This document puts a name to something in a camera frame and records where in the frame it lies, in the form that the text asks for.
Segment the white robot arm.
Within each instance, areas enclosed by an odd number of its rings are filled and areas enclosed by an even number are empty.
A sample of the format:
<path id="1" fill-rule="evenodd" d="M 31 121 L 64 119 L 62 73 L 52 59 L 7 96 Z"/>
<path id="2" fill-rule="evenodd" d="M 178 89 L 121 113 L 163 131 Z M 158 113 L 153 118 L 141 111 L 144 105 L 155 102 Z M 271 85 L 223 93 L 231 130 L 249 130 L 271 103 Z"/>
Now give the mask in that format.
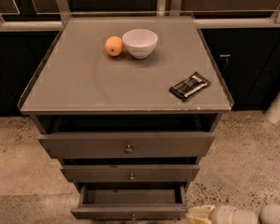
<path id="1" fill-rule="evenodd" d="M 266 204 L 258 215 L 230 205 L 203 205 L 190 208 L 186 219 L 189 224 L 280 224 L 280 205 Z"/>

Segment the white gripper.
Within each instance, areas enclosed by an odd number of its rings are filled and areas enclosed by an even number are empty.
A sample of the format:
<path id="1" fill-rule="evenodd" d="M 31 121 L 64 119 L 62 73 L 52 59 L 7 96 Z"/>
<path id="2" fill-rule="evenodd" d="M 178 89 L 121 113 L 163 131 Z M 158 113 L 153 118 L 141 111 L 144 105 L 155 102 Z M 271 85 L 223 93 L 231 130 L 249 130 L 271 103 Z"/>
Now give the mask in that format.
<path id="1" fill-rule="evenodd" d="M 192 207 L 186 213 L 186 219 L 189 224 L 259 224 L 259 218 L 253 211 L 230 205 Z"/>

